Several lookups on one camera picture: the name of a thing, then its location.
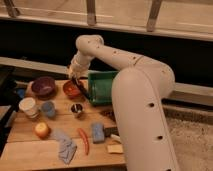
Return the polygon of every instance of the glass railing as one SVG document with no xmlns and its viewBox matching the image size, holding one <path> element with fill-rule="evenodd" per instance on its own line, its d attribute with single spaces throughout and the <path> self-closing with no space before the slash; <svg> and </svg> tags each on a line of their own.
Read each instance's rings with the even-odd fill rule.
<svg viewBox="0 0 213 171">
<path fill-rule="evenodd" d="M 0 0 L 0 17 L 213 40 L 212 0 Z"/>
</svg>

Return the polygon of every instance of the red pepper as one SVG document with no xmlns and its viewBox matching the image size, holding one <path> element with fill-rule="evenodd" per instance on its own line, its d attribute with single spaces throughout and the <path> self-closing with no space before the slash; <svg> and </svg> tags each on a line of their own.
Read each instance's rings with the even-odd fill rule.
<svg viewBox="0 0 213 171">
<path fill-rule="evenodd" d="M 88 141 L 87 134 L 82 128 L 78 128 L 77 131 L 84 142 L 85 154 L 88 155 L 89 154 L 89 141 Z"/>
</svg>

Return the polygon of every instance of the towel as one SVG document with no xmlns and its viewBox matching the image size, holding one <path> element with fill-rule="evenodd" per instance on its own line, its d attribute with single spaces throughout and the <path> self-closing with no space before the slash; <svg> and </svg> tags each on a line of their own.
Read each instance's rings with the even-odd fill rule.
<svg viewBox="0 0 213 171">
<path fill-rule="evenodd" d="M 69 164 L 76 152 L 76 143 L 60 129 L 53 129 L 51 137 L 59 142 L 59 159 Z"/>
</svg>

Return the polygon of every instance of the apple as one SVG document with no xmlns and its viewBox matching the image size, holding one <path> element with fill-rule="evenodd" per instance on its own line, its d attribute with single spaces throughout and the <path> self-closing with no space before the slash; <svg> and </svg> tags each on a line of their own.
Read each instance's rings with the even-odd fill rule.
<svg viewBox="0 0 213 171">
<path fill-rule="evenodd" d="M 35 126 L 35 134 L 41 138 L 44 139 L 46 138 L 50 133 L 50 128 L 45 122 L 39 122 Z"/>
</svg>

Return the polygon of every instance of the purple bowl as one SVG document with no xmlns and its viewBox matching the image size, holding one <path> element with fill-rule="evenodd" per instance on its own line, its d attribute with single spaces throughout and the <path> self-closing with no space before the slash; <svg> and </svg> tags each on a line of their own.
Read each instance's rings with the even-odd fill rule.
<svg viewBox="0 0 213 171">
<path fill-rule="evenodd" d="M 55 87 L 55 80 L 44 76 L 34 80 L 31 89 L 37 96 L 47 96 L 55 90 Z"/>
</svg>

